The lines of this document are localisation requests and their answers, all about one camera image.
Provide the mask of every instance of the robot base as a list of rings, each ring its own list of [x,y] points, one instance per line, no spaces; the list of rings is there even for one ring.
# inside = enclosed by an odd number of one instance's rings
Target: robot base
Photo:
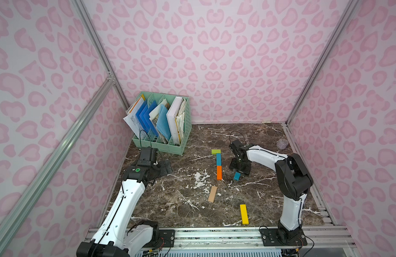
[[[277,229],[260,229],[264,246],[306,246],[307,239],[303,230],[299,227],[293,231],[288,231],[281,223],[278,224]]]
[[[174,229],[160,229],[158,232],[158,238],[164,239],[164,246],[163,247],[174,247],[174,238],[175,238],[175,230]],[[155,242],[149,242],[144,245],[144,248],[154,248],[159,247],[162,244],[162,240],[159,239]]]

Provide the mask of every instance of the notebook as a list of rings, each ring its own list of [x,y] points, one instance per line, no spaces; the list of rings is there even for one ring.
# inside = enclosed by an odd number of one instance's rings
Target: notebook
[[[170,128],[171,136],[174,141],[175,145],[180,145],[180,135],[178,133],[177,129],[177,122],[176,122],[176,116],[178,115],[178,111],[180,110],[180,106],[182,103],[183,98],[180,96],[175,97],[170,109],[167,112],[167,119],[168,119],[168,125]]]

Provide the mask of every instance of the brown marble surface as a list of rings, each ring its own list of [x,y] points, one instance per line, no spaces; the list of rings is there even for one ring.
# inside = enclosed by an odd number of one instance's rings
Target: brown marble surface
[[[292,153],[290,146],[278,150],[276,143],[286,138],[280,124],[215,124],[193,125],[183,156],[160,152],[158,160],[168,158],[173,174],[159,178],[148,185],[137,203],[129,226],[140,219],[157,221],[160,227],[218,227],[241,226],[240,204],[247,205],[250,226],[277,225],[283,205],[283,194],[278,188],[275,172],[252,163],[249,176],[233,180],[228,166],[233,157],[228,136],[240,131],[248,142],[280,153]],[[234,133],[243,142],[242,136]],[[211,149],[221,149],[223,180],[216,179],[216,157]],[[122,171],[139,155],[132,143]],[[212,186],[217,186],[215,202],[208,202]],[[111,202],[121,183],[118,182]],[[302,218],[306,225],[323,225],[316,214],[318,208],[309,194]]]

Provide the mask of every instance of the blue block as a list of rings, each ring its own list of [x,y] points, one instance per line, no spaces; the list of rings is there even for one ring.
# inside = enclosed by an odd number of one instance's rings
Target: blue block
[[[217,166],[222,166],[221,165],[221,154],[220,153],[216,154],[216,165]]]
[[[241,177],[241,173],[235,172],[234,179],[235,179],[236,181],[238,181],[238,180],[240,179],[240,177]]]

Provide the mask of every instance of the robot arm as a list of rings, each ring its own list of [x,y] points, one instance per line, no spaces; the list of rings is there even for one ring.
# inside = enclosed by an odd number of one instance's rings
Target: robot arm
[[[156,155],[157,149],[141,148],[137,162],[123,174],[122,187],[107,217],[91,242],[80,244],[77,257],[133,257],[145,244],[158,241],[158,224],[144,220],[131,230],[124,243],[125,230],[135,205],[149,181],[172,172],[169,160],[156,163]]]
[[[314,183],[301,157],[296,153],[272,152],[253,144],[244,146],[239,140],[231,142],[230,148],[235,155],[230,164],[232,171],[249,175],[251,163],[257,162],[277,173],[284,200],[276,238],[282,245],[292,244],[294,239],[301,238],[300,217],[309,188]]]

